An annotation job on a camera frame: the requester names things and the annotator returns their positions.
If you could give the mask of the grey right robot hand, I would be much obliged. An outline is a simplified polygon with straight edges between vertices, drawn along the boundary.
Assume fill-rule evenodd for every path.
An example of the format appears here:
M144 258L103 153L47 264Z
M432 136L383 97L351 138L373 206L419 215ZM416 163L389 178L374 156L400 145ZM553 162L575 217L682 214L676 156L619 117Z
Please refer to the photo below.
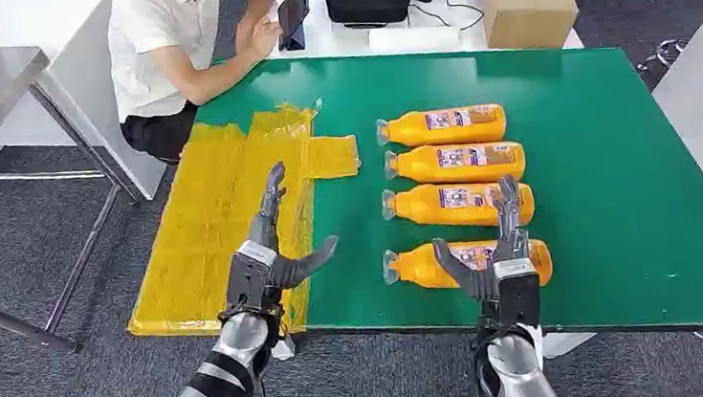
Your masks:
M452 254L445 240L432 240L435 258L441 268L462 291L478 300L498 299L501 281L528 278L538 284L538 272L528 254L529 234L519 222L518 184L509 175L499 179L498 184L500 195L493 195L493 198L499 216L499 236L483 269L470 269Z

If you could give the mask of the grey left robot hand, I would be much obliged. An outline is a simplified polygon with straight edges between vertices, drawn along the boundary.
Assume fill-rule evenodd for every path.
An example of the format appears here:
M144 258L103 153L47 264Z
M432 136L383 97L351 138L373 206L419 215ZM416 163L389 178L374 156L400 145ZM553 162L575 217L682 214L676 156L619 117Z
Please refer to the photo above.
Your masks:
M319 248L299 259L282 255L278 246L277 219L281 200L286 188L281 186L286 168L279 161L271 168L264 187L261 207L253 217L249 239L269 249L275 256L270 261L272 285L279 289L296 287L312 273L320 270L334 255L339 237L332 234L326 237Z

